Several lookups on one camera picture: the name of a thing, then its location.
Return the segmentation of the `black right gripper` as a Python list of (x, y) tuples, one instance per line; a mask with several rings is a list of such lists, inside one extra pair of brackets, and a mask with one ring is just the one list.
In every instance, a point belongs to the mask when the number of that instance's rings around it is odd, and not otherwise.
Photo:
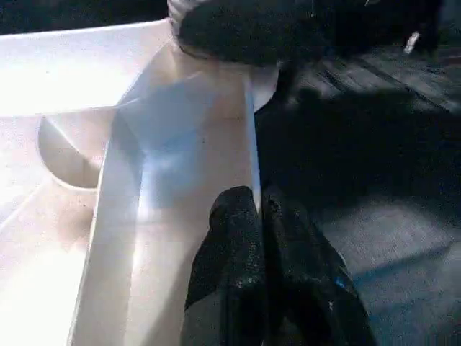
[(439, 45), (443, 1), (318, 1), (327, 52), (350, 58), (399, 45), (407, 54), (432, 54)]

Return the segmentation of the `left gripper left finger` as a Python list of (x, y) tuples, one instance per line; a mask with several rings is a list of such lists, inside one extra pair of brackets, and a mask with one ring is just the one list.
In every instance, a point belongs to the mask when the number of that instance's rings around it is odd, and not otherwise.
[(261, 221), (249, 187), (216, 198), (193, 263), (181, 345), (262, 345), (267, 281)]

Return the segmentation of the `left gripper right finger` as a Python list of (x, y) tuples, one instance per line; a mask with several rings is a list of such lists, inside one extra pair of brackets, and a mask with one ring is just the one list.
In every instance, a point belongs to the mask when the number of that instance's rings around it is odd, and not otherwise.
[(280, 345), (375, 345), (341, 255), (304, 207), (276, 187), (262, 195), (272, 334)]

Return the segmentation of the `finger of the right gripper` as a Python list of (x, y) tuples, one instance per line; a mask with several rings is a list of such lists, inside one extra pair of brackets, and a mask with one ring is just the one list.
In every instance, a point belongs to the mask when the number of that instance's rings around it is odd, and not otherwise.
[(321, 57), (321, 31), (312, 1), (190, 4), (176, 15), (176, 39), (188, 54), (250, 66)]

